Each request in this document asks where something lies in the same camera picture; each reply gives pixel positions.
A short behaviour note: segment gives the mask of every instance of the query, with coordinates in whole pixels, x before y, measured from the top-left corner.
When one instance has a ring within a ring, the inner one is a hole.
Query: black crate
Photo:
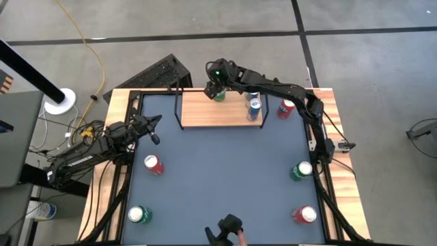
[[[180,87],[193,87],[190,71],[170,54],[116,88],[169,88],[176,87],[178,80]],[[109,104],[111,96],[112,90],[105,93],[103,99]]]

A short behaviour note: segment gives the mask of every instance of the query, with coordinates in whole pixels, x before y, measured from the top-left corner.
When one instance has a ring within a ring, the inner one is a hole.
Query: wooden shelf
[[[256,121],[247,119],[244,94],[226,92],[222,102],[210,100],[203,92],[184,92],[182,95],[183,127],[205,126],[261,126],[262,112]]]

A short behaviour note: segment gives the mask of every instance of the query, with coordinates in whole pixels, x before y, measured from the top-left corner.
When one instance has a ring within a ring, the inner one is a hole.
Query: red soda can
[[[317,213],[310,206],[301,206],[292,212],[292,218],[296,223],[312,223],[317,218]]]
[[[164,173],[164,165],[156,155],[149,155],[144,159],[145,168],[149,169],[153,174],[161,175]]]
[[[294,103],[292,101],[283,99],[281,102],[281,105],[279,105],[279,108],[278,108],[278,116],[281,119],[287,119],[295,107],[296,106],[294,105]]]

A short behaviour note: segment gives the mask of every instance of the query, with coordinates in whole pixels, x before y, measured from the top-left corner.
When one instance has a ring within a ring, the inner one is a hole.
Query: wooden table frame
[[[200,90],[199,88],[186,88],[186,91],[189,90]],[[129,102],[132,99],[132,95],[135,97],[136,95],[131,92],[166,92],[167,89],[163,88],[148,88],[148,89],[115,89],[113,90],[113,94],[111,97],[111,102],[109,104],[108,114],[105,121],[105,125],[110,125],[112,123],[118,122],[118,121],[125,121],[126,120],[126,114],[128,113],[128,106]],[[343,128],[341,127],[341,122],[339,118],[339,112],[337,109],[337,103],[335,102],[334,92],[330,88],[317,88],[313,89],[315,95],[320,98],[324,102],[324,110],[325,112],[330,116],[331,120],[334,122],[335,126],[343,132]],[[326,127],[326,133],[328,136],[334,140],[334,141],[340,141],[342,140],[342,136],[337,132],[335,127],[329,122],[329,120],[324,116],[324,123]],[[350,161],[350,156],[347,153],[340,153],[336,152],[334,155],[334,158],[341,161],[342,163],[345,163],[349,167],[352,168],[352,164]],[[106,163],[101,163],[94,168],[94,176],[93,179],[95,180],[93,187],[90,187],[88,198],[86,201],[83,218],[81,227],[79,230],[79,233],[81,233],[84,230],[85,224],[87,224],[85,228],[85,232],[83,233],[83,237],[85,238],[91,230],[94,228],[94,224],[97,223],[103,214],[106,212],[108,206],[109,206],[109,198],[112,194],[115,193],[115,190],[112,191],[111,187],[113,186],[114,181],[114,175],[116,173],[115,166],[109,165],[105,173],[103,174],[102,171],[104,169],[104,166]],[[118,177],[118,180],[124,180],[125,179],[125,172],[126,167],[122,167],[120,170],[120,175]],[[367,223],[365,220],[363,207],[361,205],[361,199],[358,193],[358,187],[356,185],[356,181],[354,179],[353,174],[351,174],[348,170],[344,169],[340,165],[336,165],[335,161],[333,161],[327,170],[327,172],[324,172],[320,178],[322,180],[322,184],[326,188],[326,180],[325,180],[325,174],[328,174],[328,176],[331,176],[331,181],[333,185],[333,192],[335,193],[335,198],[337,201],[337,207],[342,212],[344,217],[348,220],[351,226],[354,227],[354,229],[363,237],[369,238],[369,231],[367,229]],[[97,194],[98,194],[98,182],[100,179],[102,179],[101,188],[100,188],[100,203],[99,207],[96,209],[97,204]],[[122,187],[123,182],[118,182],[118,189],[117,192]],[[92,210],[90,213],[90,207],[91,207],[91,189],[93,189],[94,196],[92,200]],[[335,221],[333,219],[333,215],[330,212],[327,205],[325,207],[326,212],[326,221],[328,225],[328,234],[329,238],[331,239],[337,239],[337,233]],[[117,235],[117,224],[119,222],[119,215],[120,215],[120,206],[117,208],[117,210],[114,212],[112,220],[111,220],[111,227],[109,230],[109,240],[115,240]]]

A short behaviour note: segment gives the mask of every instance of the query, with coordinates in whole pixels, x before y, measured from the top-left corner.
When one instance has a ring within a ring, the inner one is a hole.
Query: dark blue table surface
[[[161,114],[156,127],[161,143],[139,141],[127,209],[153,210],[151,223],[134,224],[127,216],[125,245],[205,245],[204,228],[217,235],[217,223],[231,213],[243,221],[249,243],[323,243],[320,215],[299,225],[291,211],[318,203],[313,179],[290,179],[290,169],[309,160],[304,125],[297,112],[286,120],[276,110],[279,98],[269,97],[270,115],[263,129],[252,127],[185,128],[173,114],[174,96],[146,95],[142,114]],[[159,156],[165,173],[144,167],[149,154]],[[235,236],[230,236],[237,243]]]

